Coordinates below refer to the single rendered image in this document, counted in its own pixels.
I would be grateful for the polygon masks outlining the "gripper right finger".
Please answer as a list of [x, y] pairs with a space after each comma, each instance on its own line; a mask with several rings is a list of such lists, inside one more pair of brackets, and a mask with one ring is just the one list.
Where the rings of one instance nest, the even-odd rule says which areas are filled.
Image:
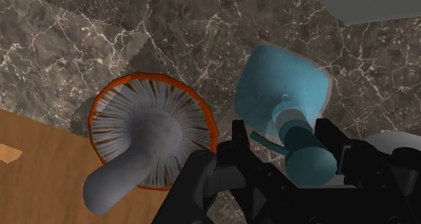
[[337, 159], [337, 173], [349, 190], [335, 224], [421, 224], [421, 151], [395, 148], [391, 154], [348, 138], [329, 119], [316, 120], [314, 135]]

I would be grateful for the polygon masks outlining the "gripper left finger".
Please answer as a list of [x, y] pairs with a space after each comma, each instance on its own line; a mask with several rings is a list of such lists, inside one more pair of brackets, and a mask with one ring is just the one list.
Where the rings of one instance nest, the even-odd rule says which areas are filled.
[[219, 192], [229, 190], [247, 224], [258, 224], [264, 196], [253, 179], [253, 163], [244, 122], [232, 121], [231, 140], [217, 152], [197, 150], [188, 158], [151, 224], [214, 224], [207, 215]]

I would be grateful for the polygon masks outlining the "white rounded object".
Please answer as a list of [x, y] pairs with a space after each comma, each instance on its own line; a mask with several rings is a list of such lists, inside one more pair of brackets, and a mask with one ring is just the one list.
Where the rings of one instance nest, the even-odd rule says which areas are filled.
[[383, 153], [392, 154], [395, 148], [408, 147], [421, 151], [421, 136], [406, 132], [381, 132], [364, 139]]

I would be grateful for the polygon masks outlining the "orange cap mushroom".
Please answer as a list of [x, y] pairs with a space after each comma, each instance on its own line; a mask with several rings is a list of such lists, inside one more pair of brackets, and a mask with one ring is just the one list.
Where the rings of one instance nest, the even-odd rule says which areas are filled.
[[170, 190], [194, 151], [216, 152], [219, 135], [211, 109], [190, 86], [141, 72], [114, 79], [98, 93], [88, 133], [103, 163], [83, 188], [85, 205], [96, 215], [135, 187]]

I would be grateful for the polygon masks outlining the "blue pump bottle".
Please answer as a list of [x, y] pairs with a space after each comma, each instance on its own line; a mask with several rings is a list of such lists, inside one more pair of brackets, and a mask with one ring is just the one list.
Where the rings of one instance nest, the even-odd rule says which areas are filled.
[[253, 50], [238, 80], [235, 113], [253, 127], [251, 139], [285, 157], [297, 186], [323, 186], [337, 171], [336, 158], [314, 135], [330, 93], [325, 70], [271, 45]]

